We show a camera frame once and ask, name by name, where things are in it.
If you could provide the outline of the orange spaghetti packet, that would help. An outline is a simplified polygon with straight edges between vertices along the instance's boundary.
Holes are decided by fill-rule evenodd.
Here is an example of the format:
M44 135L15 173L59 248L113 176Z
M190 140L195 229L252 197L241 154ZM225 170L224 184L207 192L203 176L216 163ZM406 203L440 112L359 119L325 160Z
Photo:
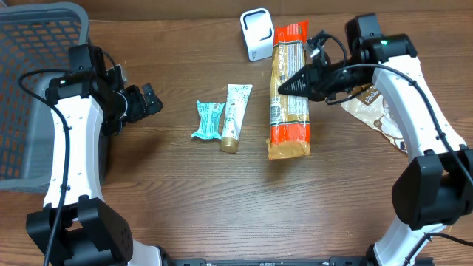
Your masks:
M278 88L305 65L304 41L309 21L300 21L275 29L270 80L271 160L289 159L310 154L310 116L308 99L282 95Z

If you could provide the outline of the beige bread snack bag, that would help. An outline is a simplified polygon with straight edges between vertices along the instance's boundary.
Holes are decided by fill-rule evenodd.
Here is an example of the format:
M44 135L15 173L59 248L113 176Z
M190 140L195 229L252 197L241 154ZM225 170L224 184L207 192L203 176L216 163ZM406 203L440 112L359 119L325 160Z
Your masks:
M406 152L404 138L383 95L372 84L356 87L353 95L357 92L359 95L343 102L341 107L370 128L382 133L399 150Z

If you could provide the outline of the teal wet wipes pack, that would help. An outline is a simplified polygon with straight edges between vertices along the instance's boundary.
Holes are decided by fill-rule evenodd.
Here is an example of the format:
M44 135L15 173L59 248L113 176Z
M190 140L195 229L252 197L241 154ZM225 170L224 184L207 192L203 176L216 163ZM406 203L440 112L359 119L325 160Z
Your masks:
M220 140L222 137L219 131L220 118L224 106L224 103L203 103L197 101L196 107L198 115L200 116L200 124L198 130L196 130L191 136L197 137L201 140Z

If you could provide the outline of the white hair product tube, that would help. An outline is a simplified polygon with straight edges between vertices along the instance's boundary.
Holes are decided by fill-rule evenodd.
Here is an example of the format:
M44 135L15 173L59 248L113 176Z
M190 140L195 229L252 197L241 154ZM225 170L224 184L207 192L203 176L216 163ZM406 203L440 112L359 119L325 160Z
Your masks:
M228 85L225 118L220 143L220 149L223 152L237 153L242 123L252 89L253 86L251 84Z

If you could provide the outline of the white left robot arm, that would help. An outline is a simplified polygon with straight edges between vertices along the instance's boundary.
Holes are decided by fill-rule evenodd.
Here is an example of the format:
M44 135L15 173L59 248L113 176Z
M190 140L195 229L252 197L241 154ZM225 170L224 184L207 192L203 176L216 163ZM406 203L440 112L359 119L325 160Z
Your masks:
M44 207L27 216L30 238L46 265L170 264L163 249L135 240L128 222L103 200L104 138L158 113L151 85L127 86L108 53L82 44L69 49L69 68L53 69L41 97L54 122L52 173Z

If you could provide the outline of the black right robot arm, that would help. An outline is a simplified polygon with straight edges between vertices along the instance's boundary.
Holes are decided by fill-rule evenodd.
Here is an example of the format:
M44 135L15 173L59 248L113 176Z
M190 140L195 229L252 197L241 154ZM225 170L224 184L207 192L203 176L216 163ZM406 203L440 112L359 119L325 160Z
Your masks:
M320 32L308 40L312 61L279 87L283 95L330 102L337 93L372 84L400 129L409 164L392 187L395 218L355 265L419 265L418 254L445 227L472 212L472 150L433 97L406 34L385 35L374 13L345 27L338 63L326 60Z

